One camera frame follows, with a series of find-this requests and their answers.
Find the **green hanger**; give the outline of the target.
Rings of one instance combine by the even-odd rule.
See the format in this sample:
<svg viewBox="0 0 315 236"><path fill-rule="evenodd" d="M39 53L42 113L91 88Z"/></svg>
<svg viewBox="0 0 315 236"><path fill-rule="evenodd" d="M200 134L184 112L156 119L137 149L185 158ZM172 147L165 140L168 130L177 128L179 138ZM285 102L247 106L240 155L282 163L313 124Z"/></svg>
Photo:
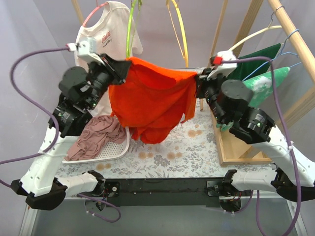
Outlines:
<svg viewBox="0 0 315 236"><path fill-rule="evenodd" d="M126 35L126 57L129 58L131 56L131 50L133 45L134 36L136 33L136 27L138 23L138 18L140 15L140 10L142 6L142 0L132 0L131 1L131 9L128 17L128 25L127 25L127 35ZM134 11L138 8L136 20L133 19Z"/></svg>

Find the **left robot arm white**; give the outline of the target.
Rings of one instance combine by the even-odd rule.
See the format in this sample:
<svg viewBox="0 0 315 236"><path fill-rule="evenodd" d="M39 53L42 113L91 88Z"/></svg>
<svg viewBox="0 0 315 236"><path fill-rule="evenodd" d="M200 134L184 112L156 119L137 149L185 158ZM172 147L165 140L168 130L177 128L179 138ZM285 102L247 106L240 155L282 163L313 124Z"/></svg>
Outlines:
<svg viewBox="0 0 315 236"><path fill-rule="evenodd" d="M105 178L96 171L56 177L67 151L91 120L90 110L110 85L126 81L131 61L114 60L106 54L99 58L88 64L88 70L74 66L63 74L60 99L51 114L39 155L27 173L10 185L16 194L26 197L27 205L33 209L53 210L68 196L89 193L98 197L105 191Z"/></svg>

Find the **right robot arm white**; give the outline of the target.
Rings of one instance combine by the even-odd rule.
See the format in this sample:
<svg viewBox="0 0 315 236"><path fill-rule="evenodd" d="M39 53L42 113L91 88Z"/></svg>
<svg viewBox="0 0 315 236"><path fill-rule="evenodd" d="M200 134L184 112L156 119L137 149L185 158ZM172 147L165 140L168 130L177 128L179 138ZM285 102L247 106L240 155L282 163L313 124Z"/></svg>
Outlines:
<svg viewBox="0 0 315 236"><path fill-rule="evenodd" d="M315 163L294 147L274 120L249 105L254 92L222 74L207 79L210 69L196 75L196 97L204 98L217 122L232 122L229 133L266 154L277 166L261 173L229 170L215 188L223 196L246 190L275 192L293 202L315 198Z"/></svg>

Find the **orange t shirt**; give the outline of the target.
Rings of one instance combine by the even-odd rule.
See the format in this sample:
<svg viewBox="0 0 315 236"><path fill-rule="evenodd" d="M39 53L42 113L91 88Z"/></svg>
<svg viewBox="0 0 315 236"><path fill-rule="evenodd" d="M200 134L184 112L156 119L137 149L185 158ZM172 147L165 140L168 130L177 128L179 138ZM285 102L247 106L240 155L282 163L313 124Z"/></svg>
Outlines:
<svg viewBox="0 0 315 236"><path fill-rule="evenodd" d="M145 144L164 141L179 123L194 117L195 71L172 70L136 57L124 84L109 87L112 115L132 138Z"/></svg>

